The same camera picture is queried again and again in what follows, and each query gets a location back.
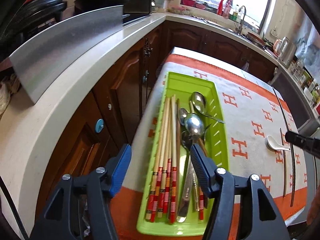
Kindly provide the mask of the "electric kettle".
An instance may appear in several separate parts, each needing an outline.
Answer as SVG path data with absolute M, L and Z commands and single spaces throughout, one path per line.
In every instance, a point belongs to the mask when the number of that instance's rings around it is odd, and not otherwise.
M 289 38 L 284 37 L 282 40 L 277 39 L 273 45 L 273 51 L 277 55 L 278 60 L 289 68 L 295 53 L 297 46 L 290 41 Z

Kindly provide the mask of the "kitchen sink faucet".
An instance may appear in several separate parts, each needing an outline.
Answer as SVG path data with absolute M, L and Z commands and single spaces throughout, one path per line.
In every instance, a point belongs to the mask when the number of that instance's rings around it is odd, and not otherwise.
M 238 14 L 237 14 L 237 18 L 236 18 L 236 29 L 235 30 L 236 30 L 236 33 L 239 35 L 242 32 L 245 17 L 246 17 L 246 7 L 244 5 L 242 5 L 238 9 Z

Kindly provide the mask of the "black gas stove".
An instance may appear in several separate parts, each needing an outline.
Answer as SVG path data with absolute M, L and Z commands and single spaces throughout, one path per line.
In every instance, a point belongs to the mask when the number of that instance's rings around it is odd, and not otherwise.
M 123 7 L 123 23 L 131 23 L 134 20 L 148 17 L 151 14 L 151 0 L 75 0 L 74 14 L 118 6 Z

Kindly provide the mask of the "thin steel chopstick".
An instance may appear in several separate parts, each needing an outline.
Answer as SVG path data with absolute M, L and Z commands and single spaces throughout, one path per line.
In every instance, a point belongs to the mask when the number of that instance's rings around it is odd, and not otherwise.
M 284 145 L 284 139 L 283 139 L 283 134 L 282 134 L 282 129 L 280 128 L 280 138 L 281 138 L 281 145 L 282 146 L 285 146 Z M 284 158 L 284 188 L 283 188 L 283 198 L 286 196 L 286 189 L 287 189 L 287 177 L 286 177 L 286 171 L 287 171 L 287 166 L 286 166 L 286 151 L 285 150 L 282 150 L 283 152 L 283 158 Z

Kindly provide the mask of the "bamboo chopstick red orange stripes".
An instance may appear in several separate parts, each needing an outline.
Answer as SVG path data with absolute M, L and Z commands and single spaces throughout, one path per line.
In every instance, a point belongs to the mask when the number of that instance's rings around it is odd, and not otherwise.
M 158 170 L 157 170 L 157 180 L 156 180 L 155 196 L 154 196 L 153 205 L 152 205 L 150 222 L 155 221 L 156 213 L 157 213 L 159 192 L 161 188 L 161 181 L 162 181 L 162 175 L 163 175 L 163 163 L 164 163 L 164 153 L 165 153 L 164 144 L 168 135 L 168 123 L 169 123 L 169 117 L 167 117 L 167 119 L 164 121 L 164 127 L 162 130 L 163 133 L 159 143 L 159 161 L 158 161 Z

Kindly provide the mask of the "bamboo chopstick red black end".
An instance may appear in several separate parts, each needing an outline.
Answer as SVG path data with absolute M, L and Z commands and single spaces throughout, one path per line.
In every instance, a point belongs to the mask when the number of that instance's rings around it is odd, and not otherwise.
M 165 180 L 167 176 L 167 160 L 168 160 L 168 150 L 167 147 L 167 137 L 168 137 L 168 126 L 170 124 L 170 98 L 166 98 L 165 101 L 165 115 L 164 115 L 164 129 L 163 129 L 163 138 L 162 138 L 162 152 L 161 152 L 161 168 L 162 168 L 162 177 L 161 177 L 161 187 L 157 205 L 157 217 L 162 218 L 163 216 L 163 205 L 164 205 L 164 192 L 165 192 Z

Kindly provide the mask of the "white ceramic soup spoon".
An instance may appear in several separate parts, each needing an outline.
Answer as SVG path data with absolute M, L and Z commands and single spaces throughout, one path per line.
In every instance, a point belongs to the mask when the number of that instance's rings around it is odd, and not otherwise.
M 271 135 L 268 135 L 265 138 L 265 144 L 267 146 L 267 148 L 271 149 L 271 150 L 275 150 L 275 151 L 287 151 L 290 152 L 291 149 L 290 147 L 284 146 L 282 144 L 279 144 L 274 137 L 272 137 Z

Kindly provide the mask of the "small steel spoon bamboo-style handle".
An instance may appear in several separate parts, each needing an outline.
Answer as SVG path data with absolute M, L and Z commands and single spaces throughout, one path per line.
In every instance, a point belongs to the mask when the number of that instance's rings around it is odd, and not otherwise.
M 179 120 L 180 120 L 180 124 L 184 127 L 184 119 L 187 117 L 188 115 L 188 111 L 181 107 L 178 110 L 178 114 L 179 114 Z M 187 130 L 183 130 L 181 132 L 181 143 L 183 145 L 183 147 L 186 150 L 190 150 L 191 145 L 192 145 L 192 138 L 189 135 L 189 132 Z M 199 187 L 197 185 L 197 179 L 196 179 L 196 173 L 194 171 L 193 165 L 190 164 L 191 166 L 191 171 L 192 171 L 192 184 L 193 184 L 193 195 L 194 195 L 194 209 L 195 211 L 199 212 L 200 211 L 200 200 L 199 200 Z

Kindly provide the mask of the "orange white H blanket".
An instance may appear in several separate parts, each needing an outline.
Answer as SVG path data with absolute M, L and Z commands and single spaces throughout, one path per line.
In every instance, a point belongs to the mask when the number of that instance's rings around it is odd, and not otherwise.
M 205 85 L 214 83 L 225 123 L 213 123 L 206 139 L 206 149 L 215 163 L 237 176 L 257 174 L 285 220 L 291 224 L 304 210 L 307 200 L 307 172 L 304 153 L 295 147 L 296 191 L 290 207 L 292 191 L 291 152 L 286 152 L 286 196 L 284 188 L 283 153 L 267 148 L 268 135 L 281 142 L 280 128 L 285 141 L 286 126 L 272 88 L 263 82 L 211 57 L 203 60 L 172 54 L 167 58 L 153 90 L 150 102 L 133 139 L 132 158 L 121 190 L 111 200 L 110 209 L 120 239 L 200 239 L 206 221 L 198 220 L 194 212 L 181 224 L 166 224 L 163 219 L 153 223 L 144 219 L 141 211 L 149 196 L 149 185 L 158 144 L 157 118 L 170 72 L 184 74 L 187 81 L 180 84 L 189 93 L 192 81 Z M 296 124 L 286 102 L 277 92 L 291 131 Z

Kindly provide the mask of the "dark brown wooden chopstick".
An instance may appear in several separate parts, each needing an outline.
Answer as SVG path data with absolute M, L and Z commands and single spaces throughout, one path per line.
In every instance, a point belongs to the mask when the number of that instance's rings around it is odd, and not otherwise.
M 177 183 L 179 181 L 179 162 L 180 162 L 180 117 L 179 117 L 180 100 L 176 100 L 176 157 L 177 157 Z

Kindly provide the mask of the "large steel serving spoon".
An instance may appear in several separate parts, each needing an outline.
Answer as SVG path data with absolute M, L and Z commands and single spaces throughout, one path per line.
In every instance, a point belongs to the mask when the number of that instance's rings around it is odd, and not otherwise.
M 187 172 L 183 184 L 183 193 L 178 208 L 177 222 L 185 222 L 189 210 L 191 192 L 194 184 L 195 170 L 193 162 L 195 160 L 195 146 L 196 140 L 200 139 L 204 134 L 204 124 L 200 117 L 195 113 L 187 113 L 184 111 L 179 114 L 180 123 L 183 123 L 185 131 L 181 133 L 181 142 L 183 147 L 187 150 Z

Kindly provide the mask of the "red bottle on windowsill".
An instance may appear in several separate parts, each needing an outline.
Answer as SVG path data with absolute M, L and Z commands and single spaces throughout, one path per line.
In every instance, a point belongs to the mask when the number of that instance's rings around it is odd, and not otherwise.
M 218 9 L 217 9 L 217 14 L 220 16 L 223 14 L 223 2 L 224 2 L 224 0 L 220 1 Z

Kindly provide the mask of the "bamboo chopstick black red band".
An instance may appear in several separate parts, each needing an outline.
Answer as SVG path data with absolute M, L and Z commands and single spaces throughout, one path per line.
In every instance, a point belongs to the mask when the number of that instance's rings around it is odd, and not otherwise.
M 151 213 L 152 213 L 152 205 L 153 205 L 153 200 L 154 200 L 154 196 L 155 196 L 155 188 L 156 188 L 156 180 L 157 180 L 157 170 L 158 170 L 158 161 L 159 161 L 159 143 L 161 140 L 161 136 L 162 136 L 162 130 L 164 127 L 164 115 L 165 115 L 165 107 L 164 107 L 164 111 L 163 111 L 163 118 L 162 118 L 162 123 L 161 123 L 161 130 L 160 130 L 160 134 L 159 134 L 159 140 L 158 140 L 158 148 L 157 148 L 157 153 L 156 153 L 156 160 L 155 160 L 155 166 L 153 168 L 153 175 L 152 175 L 152 183 L 150 186 L 150 194 L 149 194 L 149 198 L 148 198 L 148 208 L 146 211 L 146 215 L 145 218 L 147 220 L 150 221 L 151 218 Z

